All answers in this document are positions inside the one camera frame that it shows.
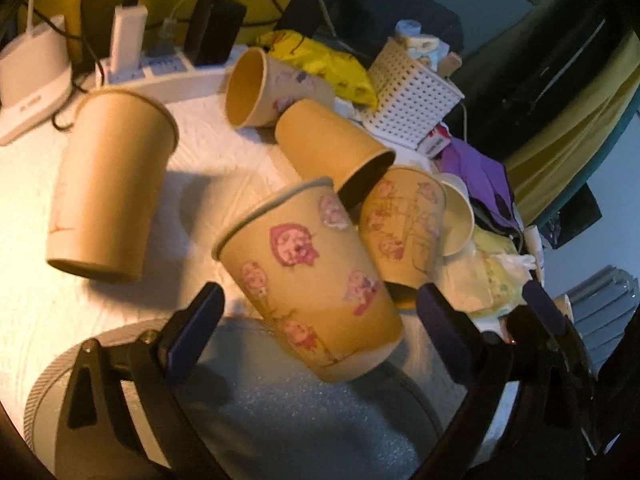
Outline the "white green printed paper cup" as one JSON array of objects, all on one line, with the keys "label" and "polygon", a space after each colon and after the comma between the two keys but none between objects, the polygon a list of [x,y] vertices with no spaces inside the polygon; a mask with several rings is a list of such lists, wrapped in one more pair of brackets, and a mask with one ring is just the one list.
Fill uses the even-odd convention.
[{"label": "white green printed paper cup", "polygon": [[475,218],[465,183],[454,174],[437,175],[445,190],[446,206],[442,217],[442,255],[461,252],[472,238]]}]

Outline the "purple cloth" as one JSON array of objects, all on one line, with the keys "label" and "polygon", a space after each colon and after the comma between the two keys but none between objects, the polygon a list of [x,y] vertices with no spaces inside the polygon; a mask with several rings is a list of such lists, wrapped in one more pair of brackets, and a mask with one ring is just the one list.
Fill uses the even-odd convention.
[{"label": "purple cloth", "polygon": [[477,222],[483,229],[495,232],[518,231],[514,194],[506,168],[460,139],[453,138],[444,148],[439,168],[454,174],[466,186]]}]

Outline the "yellow tissue pack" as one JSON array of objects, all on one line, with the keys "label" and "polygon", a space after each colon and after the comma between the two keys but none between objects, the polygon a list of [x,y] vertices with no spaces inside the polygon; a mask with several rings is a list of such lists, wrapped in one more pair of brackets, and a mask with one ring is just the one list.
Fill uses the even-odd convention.
[{"label": "yellow tissue pack", "polygon": [[535,257],[520,255],[510,238],[476,226],[469,244],[444,259],[436,285],[454,310],[498,318],[525,304],[523,286],[536,269]]}]

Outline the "pink flower printed paper cup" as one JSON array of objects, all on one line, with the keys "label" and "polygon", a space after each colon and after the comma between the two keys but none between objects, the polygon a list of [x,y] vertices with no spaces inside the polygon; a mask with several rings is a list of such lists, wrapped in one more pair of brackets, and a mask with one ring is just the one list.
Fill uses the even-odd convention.
[{"label": "pink flower printed paper cup", "polygon": [[328,177],[290,185],[241,214],[212,257],[324,382],[369,373],[401,342],[404,324]]}]

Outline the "white cream tube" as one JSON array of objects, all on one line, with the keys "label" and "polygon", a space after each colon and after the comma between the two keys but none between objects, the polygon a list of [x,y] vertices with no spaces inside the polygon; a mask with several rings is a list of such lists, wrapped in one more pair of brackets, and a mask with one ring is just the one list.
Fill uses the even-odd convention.
[{"label": "white cream tube", "polygon": [[533,224],[528,226],[524,232],[524,242],[529,255],[535,258],[536,275],[540,284],[544,284],[544,248],[542,247],[542,238],[538,228]]}]

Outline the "round grey placemat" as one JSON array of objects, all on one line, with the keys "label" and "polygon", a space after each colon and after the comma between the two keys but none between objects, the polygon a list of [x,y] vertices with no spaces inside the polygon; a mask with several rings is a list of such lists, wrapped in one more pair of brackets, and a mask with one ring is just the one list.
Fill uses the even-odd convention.
[{"label": "round grey placemat", "polygon": [[224,318],[175,388],[235,479],[407,479],[464,397],[415,318],[398,348],[350,382],[322,382],[254,318]]}]

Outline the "plain brown paper cup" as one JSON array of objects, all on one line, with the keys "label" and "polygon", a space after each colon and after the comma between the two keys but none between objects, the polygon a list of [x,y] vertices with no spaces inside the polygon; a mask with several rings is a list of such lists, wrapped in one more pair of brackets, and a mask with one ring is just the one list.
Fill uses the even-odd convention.
[{"label": "plain brown paper cup", "polygon": [[160,101],[120,87],[85,96],[58,168],[47,263],[90,280],[140,280],[160,188],[178,143],[178,125]]}]

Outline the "white desk lamp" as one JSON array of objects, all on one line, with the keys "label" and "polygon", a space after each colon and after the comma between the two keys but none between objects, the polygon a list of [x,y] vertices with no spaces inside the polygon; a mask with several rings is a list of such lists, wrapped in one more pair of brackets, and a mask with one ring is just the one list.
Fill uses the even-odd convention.
[{"label": "white desk lamp", "polygon": [[65,18],[34,23],[35,0],[27,0],[25,31],[1,51],[1,144],[7,146],[44,122],[73,90]]}]

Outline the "bamboo printed paper cup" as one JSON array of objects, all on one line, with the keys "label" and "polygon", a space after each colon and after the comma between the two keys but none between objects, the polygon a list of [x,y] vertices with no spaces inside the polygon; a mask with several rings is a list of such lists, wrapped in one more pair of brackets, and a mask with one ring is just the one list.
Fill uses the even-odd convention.
[{"label": "bamboo printed paper cup", "polygon": [[434,280],[442,260],[446,196],[428,172],[394,165],[360,209],[359,234],[399,309],[416,306],[416,293]]}]

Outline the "white power strip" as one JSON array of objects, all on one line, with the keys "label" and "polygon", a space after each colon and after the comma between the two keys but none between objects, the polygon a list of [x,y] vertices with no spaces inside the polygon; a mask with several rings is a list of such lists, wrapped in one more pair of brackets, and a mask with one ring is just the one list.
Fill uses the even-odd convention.
[{"label": "white power strip", "polygon": [[103,83],[152,96],[164,104],[205,98],[224,92],[234,63],[245,51],[246,47],[235,46],[226,62],[202,66],[193,65],[180,49],[155,58],[142,53],[138,68],[118,73],[112,72],[111,60],[104,58]]}]

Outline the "yellow snack bag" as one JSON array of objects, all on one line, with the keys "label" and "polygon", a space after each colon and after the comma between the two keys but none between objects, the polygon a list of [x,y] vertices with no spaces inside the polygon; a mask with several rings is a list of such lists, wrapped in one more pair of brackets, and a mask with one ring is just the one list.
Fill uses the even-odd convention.
[{"label": "yellow snack bag", "polygon": [[378,108],[378,92],[367,70],[352,54],[288,29],[265,32],[254,45],[279,61],[325,80],[339,98],[370,110]]}]

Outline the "plain paper cup lying middle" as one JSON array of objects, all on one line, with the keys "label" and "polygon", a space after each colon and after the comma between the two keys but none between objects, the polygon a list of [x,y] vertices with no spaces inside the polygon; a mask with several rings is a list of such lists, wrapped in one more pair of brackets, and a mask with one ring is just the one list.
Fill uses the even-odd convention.
[{"label": "plain paper cup lying middle", "polygon": [[277,121],[274,136],[302,178],[331,178],[348,209],[363,202],[396,159],[392,148],[311,99],[290,106]]}]

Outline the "white perforated plastic basket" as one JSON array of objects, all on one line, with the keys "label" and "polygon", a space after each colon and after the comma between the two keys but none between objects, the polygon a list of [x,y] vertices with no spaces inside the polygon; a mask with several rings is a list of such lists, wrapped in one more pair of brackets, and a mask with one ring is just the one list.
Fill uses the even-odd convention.
[{"label": "white perforated plastic basket", "polygon": [[464,99],[455,84],[410,58],[393,38],[387,39],[368,76],[378,107],[359,113],[363,127],[413,150]]}]

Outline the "white textured table cloth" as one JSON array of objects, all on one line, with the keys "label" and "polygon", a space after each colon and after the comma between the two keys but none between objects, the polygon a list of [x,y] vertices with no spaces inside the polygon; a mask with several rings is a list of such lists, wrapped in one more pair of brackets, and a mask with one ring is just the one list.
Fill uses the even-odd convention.
[{"label": "white textured table cloth", "polygon": [[220,99],[176,103],[180,129],[151,224],[142,279],[88,281],[46,261],[48,224],[67,136],[42,125],[1,152],[1,401],[28,447],[54,463],[58,413],[81,341],[126,342],[159,328],[208,281],[224,318],[255,310],[210,255],[237,214],[296,181],[267,131],[235,131]]}]

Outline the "red white small box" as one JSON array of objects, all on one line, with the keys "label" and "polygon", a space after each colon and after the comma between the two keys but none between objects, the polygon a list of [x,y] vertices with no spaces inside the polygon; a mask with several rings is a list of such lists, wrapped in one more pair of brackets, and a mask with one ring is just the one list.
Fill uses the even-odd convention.
[{"label": "red white small box", "polygon": [[449,132],[449,128],[441,122],[427,133],[426,137],[419,142],[416,151],[428,159],[433,159],[450,143],[451,134]]}]

